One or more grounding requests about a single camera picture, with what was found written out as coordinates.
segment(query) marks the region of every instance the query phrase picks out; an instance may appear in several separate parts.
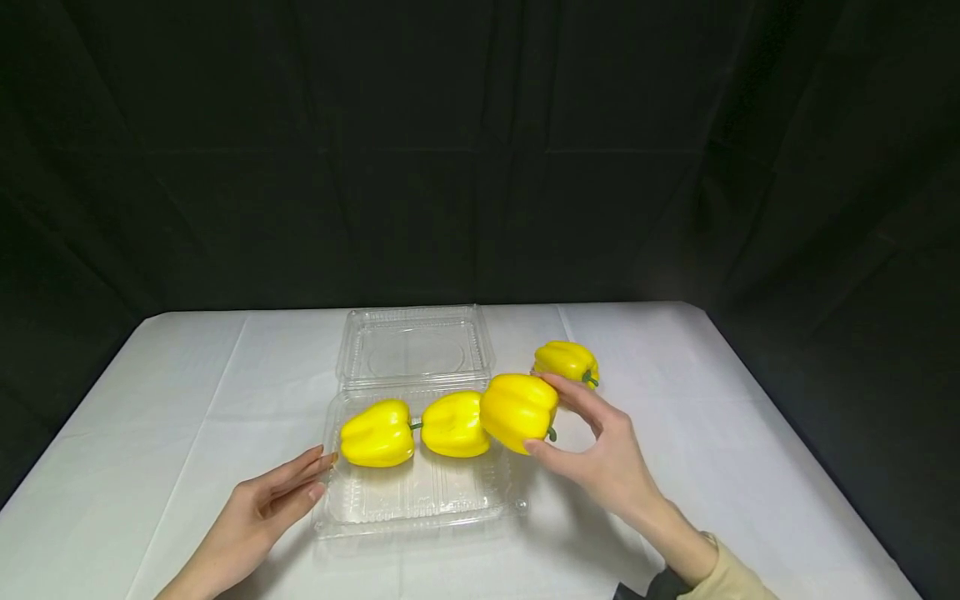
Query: hand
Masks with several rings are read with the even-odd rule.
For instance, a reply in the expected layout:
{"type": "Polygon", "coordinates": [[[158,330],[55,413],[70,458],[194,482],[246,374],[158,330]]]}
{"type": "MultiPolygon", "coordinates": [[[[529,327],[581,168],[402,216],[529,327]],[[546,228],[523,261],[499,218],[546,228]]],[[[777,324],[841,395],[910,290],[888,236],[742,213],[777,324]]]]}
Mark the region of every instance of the hand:
{"type": "Polygon", "coordinates": [[[263,563],[277,540],[324,494],[317,481],[337,460],[322,445],[233,489],[227,505],[161,599],[208,599],[263,563]]]}
{"type": "Polygon", "coordinates": [[[540,377],[587,422],[596,444],[584,452],[565,452],[543,440],[527,440],[527,452],[636,529],[689,585],[704,581],[717,563],[717,549],[663,497],[643,460],[630,416],[582,383],[553,373],[540,377]]]}
{"type": "Polygon", "coordinates": [[[597,441],[587,451],[576,453],[543,440],[527,440],[527,452],[544,467],[579,484],[594,502],[624,520],[663,502],[643,460],[630,416],[582,383],[553,373],[540,377],[557,390],[561,404],[587,422],[597,441]]]}

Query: pepper stem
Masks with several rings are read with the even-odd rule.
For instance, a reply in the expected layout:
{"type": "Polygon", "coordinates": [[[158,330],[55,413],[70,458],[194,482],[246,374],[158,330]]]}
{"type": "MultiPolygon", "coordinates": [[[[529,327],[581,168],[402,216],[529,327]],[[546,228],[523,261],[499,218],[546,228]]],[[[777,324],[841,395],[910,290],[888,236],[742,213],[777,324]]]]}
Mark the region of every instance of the pepper stem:
{"type": "Polygon", "coordinates": [[[593,378],[593,373],[590,372],[590,369],[587,369],[587,372],[584,373],[584,376],[580,378],[584,383],[592,383],[593,387],[600,385],[600,382],[593,378]]]}

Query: sleeve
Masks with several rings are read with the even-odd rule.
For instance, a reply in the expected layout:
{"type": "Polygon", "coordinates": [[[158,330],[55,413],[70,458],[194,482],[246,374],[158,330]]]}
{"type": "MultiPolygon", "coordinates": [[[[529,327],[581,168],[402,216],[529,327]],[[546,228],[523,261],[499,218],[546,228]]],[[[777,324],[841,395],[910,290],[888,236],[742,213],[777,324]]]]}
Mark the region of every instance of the sleeve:
{"type": "Polygon", "coordinates": [[[677,596],[677,600],[777,600],[756,573],[740,562],[727,546],[711,534],[704,535],[717,547],[717,564],[700,585],[690,593],[677,596]]]}

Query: container lid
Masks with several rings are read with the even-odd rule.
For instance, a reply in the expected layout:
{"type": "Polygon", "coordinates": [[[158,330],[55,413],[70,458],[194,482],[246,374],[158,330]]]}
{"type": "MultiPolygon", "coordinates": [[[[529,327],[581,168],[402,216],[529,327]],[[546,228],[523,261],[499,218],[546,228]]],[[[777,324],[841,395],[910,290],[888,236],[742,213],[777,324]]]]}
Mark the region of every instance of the container lid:
{"type": "Polygon", "coordinates": [[[483,313],[468,306],[352,310],[337,377],[345,390],[489,379],[493,353],[483,313]]]}

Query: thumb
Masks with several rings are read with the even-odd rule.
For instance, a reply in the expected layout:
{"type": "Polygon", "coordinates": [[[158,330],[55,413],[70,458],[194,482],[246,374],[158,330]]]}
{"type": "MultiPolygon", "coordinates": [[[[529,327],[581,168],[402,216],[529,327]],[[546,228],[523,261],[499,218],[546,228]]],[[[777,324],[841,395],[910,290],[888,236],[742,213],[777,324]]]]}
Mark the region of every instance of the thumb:
{"type": "Polygon", "coordinates": [[[279,538],[290,526],[304,518],[326,492],[322,483],[308,483],[284,498],[283,505],[270,519],[276,536],[279,538]]]}
{"type": "Polygon", "coordinates": [[[560,450],[543,440],[525,440],[523,447],[537,462],[567,479],[577,480],[583,457],[575,452],[560,450]]]}

